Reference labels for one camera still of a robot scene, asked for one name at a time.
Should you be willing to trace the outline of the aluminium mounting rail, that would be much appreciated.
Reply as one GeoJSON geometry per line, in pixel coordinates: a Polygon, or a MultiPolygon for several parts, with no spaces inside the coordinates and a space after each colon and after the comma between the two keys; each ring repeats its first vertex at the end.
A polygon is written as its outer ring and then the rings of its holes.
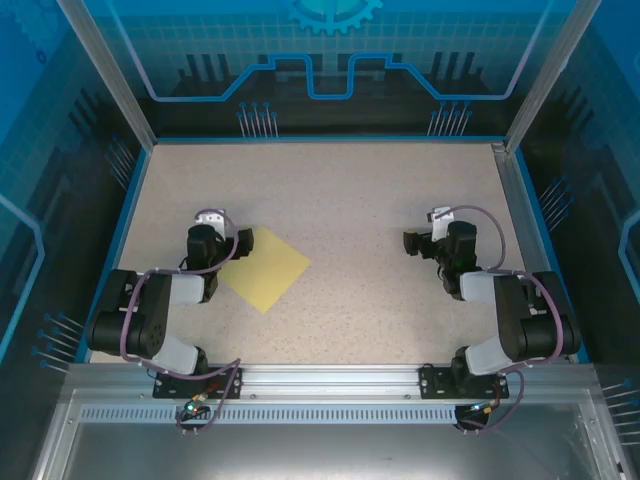
{"type": "MultiPolygon", "coordinates": [[[[251,365],[243,366],[240,399],[255,402],[417,401],[430,383],[417,365],[251,365]]],[[[542,403],[579,402],[601,395],[590,364],[551,364],[526,369],[525,399],[542,403]]],[[[152,379],[135,365],[76,364],[62,392],[70,397],[106,401],[143,400],[152,379]]]]}

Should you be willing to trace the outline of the aluminium side rail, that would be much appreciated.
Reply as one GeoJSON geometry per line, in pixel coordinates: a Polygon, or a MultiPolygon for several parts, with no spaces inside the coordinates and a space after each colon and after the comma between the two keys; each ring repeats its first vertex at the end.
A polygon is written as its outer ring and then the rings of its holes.
{"type": "Polygon", "coordinates": [[[573,314],[564,278],[524,157],[519,149],[508,154],[501,142],[493,143],[492,151],[524,266],[531,272],[550,270],[556,273],[569,312],[573,314]]]}

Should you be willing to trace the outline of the aluminium frame post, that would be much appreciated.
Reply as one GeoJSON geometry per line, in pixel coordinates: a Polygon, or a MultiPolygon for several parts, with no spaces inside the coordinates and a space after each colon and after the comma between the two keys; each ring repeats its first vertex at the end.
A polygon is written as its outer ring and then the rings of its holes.
{"type": "Polygon", "coordinates": [[[535,81],[520,106],[505,137],[505,153],[514,156],[560,74],[581,40],[602,0],[576,0],[551,47],[535,81]]]}
{"type": "Polygon", "coordinates": [[[56,0],[141,147],[151,153],[157,143],[143,110],[83,0],[56,0]]]}

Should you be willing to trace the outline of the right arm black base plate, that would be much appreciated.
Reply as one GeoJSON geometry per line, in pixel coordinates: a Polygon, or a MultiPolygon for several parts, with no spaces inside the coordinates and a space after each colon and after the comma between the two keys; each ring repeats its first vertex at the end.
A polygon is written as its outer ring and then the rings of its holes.
{"type": "Polygon", "coordinates": [[[497,375],[473,376],[452,366],[424,364],[418,369],[423,400],[495,400],[510,397],[508,384],[497,375]]]}

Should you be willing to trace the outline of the yellow paper sheet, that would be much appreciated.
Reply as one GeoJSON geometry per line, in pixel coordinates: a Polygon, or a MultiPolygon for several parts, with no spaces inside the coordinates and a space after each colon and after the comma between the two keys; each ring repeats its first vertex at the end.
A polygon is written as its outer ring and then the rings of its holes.
{"type": "Polygon", "coordinates": [[[254,231],[254,248],[227,263],[219,278],[260,313],[266,313],[304,273],[311,260],[265,227],[254,231]]]}

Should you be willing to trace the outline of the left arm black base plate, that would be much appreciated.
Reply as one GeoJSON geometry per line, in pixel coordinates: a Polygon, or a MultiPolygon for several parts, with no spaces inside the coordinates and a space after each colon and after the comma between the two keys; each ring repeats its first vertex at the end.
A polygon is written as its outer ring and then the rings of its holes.
{"type": "Polygon", "coordinates": [[[187,400],[197,394],[205,393],[209,399],[219,400],[227,384],[230,384],[228,398],[239,399],[243,370],[239,368],[233,378],[230,377],[231,372],[232,370],[229,369],[205,380],[184,380],[150,371],[147,371],[147,375],[154,380],[152,396],[156,399],[187,400]]]}

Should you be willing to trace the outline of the steel front panel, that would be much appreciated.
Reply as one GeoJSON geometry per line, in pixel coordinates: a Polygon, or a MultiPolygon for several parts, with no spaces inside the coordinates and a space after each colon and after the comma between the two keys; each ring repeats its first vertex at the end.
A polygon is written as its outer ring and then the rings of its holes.
{"type": "Polygon", "coordinates": [[[29,480],[640,480],[590,401],[525,404],[501,427],[86,424],[54,413],[29,480]]]}

